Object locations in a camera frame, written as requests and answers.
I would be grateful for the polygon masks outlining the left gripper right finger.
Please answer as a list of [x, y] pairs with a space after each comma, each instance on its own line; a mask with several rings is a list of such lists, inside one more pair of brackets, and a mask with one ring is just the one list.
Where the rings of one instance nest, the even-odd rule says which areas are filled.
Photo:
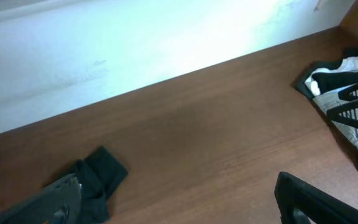
[[284, 224], [358, 224], [358, 210], [288, 172], [278, 174], [274, 195]]

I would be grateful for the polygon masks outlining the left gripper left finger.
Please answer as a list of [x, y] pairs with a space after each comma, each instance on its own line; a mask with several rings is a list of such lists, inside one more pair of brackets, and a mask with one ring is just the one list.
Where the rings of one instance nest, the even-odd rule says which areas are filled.
[[0, 224], [76, 223], [80, 210], [81, 184], [68, 174], [0, 213]]

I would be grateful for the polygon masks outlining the dark green t-shirt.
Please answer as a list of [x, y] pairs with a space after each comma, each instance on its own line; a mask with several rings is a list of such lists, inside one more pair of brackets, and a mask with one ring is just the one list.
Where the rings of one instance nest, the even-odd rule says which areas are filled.
[[77, 222], [104, 223], [110, 219], [107, 201], [128, 175], [127, 169], [103, 146], [88, 157], [69, 162], [58, 170], [50, 183], [75, 174], [81, 184], [81, 212]]

